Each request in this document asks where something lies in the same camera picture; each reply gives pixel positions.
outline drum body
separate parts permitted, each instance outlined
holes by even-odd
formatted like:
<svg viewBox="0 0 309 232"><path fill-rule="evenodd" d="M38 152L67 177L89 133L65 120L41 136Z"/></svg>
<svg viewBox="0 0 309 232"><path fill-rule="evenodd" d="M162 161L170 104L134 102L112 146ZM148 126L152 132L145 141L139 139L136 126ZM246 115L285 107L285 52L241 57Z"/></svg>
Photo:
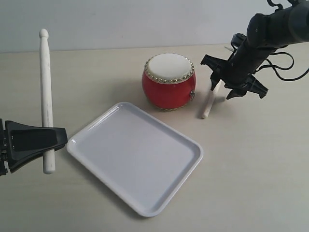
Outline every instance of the drum body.
<svg viewBox="0 0 309 232"><path fill-rule="evenodd" d="M163 110L185 106L193 97L196 75L186 57L164 53L149 59L142 75L142 88L148 100Z"/></svg>

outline white drumhead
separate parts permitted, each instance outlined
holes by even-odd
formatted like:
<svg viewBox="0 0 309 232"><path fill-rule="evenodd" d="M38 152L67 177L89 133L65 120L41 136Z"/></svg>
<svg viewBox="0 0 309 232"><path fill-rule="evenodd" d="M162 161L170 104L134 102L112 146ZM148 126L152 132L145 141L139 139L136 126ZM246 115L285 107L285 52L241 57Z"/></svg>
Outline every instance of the white drumhead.
<svg viewBox="0 0 309 232"><path fill-rule="evenodd" d="M190 74L191 62L184 56L164 53L149 61L148 70L157 78L173 80Z"/></svg>

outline drumstick tip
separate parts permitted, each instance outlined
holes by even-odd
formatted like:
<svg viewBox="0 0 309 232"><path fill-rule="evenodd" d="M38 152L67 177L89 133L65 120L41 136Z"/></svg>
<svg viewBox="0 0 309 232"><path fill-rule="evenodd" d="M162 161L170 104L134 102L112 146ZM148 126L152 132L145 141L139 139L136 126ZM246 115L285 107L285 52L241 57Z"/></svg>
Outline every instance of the drumstick tip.
<svg viewBox="0 0 309 232"><path fill-rule="evenodd" d="M48 31L46 29L40 30L40 38L45 37L45 38L48 39L48 36L49 36L49 34L48 34Z"/></svg>

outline tray rim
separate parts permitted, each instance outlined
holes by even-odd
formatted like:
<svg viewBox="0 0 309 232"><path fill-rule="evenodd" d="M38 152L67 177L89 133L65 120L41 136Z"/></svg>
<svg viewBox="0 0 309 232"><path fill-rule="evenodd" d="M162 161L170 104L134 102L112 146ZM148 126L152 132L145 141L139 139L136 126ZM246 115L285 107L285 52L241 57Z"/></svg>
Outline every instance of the tray rim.
<svg viewBox="0 0 309 232"><path fill-rule="evenodd" d="M113 110L115 110L117 107L121 106L121 105L129 105L130 107L134 108L135 110L139 111L140 113L146 115L147 117L149 117L151 120L154 120L158 123L160 123L162 126L166 127L168 130L171 130L175 133L177 133L178 135L182 136L184 139L188 140L189 142L193 143L194 145L196 145L199 149L198 154L198 158L196 159L196 161L190 166L190 169L185 173L185 175L183 176L183 178L179 181L179 183L177 184L177 186L175 188L173 188L172 192L170 195L167 196L167 198L163 201L163 203L159 206L159 208L155 211L152 212L144 212L142 210L140 210L138 207L136 207L133 203L131 203L130 201L128 201L126 199L126 196L123 195L121 192L118 192L110 183L108 183L108 181L106 181L103 177L100 177L99 175L96 174L96 172L93 170L92 167L90 167L89 164L84 163L84 160L81 159L78 155L76 155L74 153L74 151L72 150L72 147L75 145L74 142L74 138L84 132L87 132L89 130L89 128L91 128L93 125L97 124L103 117L108 116L108 114L110 114ZM166 123L162 122L161 120L157 119L156 117L150 115L149 113L147 113L146 111L138 108L136 105L130 103L130 102L126 102L126 101L121 101L119 103L114 104L112 107L110 107L108 110L106 110L103 114L99 115L97 118L95 118L93 121L91 121L90 123L88 123L86 126L84 126L82 129L80 129L79 131L77 131L73 136L70 137L67 146L66 146L67 151L76 159L78 160L90 173L92 173L96 178L98 178L103 184L105 184L113 193L115 193L122 201L124 201L128 206L130 206L136 213L138 213L139 215L146 217L146 218L150 218L150 217L154 217L157 216L158 214L160 214L164 208L168 205L168 203L171 201L171 199L174 197L174 195L178 192L178 190L181 188L181 186L184 184L184 182L187 180L187 178L190 176L190 174L193 172L193 170L197 167L197 165L201 162L201 160L204 157L204 150L202 148L202 146L197 143L196 141L194 141L193 139L191 139L190 137L182 134L181 132L177 131L176 129L174 129L173 127L167 125Z"/></svg>

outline drumhead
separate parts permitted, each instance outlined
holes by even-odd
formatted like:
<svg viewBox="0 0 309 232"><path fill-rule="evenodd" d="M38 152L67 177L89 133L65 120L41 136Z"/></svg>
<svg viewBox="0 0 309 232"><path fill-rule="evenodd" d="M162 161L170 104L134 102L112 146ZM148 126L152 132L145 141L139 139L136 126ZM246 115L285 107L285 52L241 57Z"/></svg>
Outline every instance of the drumhead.
<svg viewBox="0 0 309 232"><path fill-rule="evenodd" d="M163 53L152 57L145 66L152 79L163 83L185 81L193 74L193 64L184 56Z"/></svg>

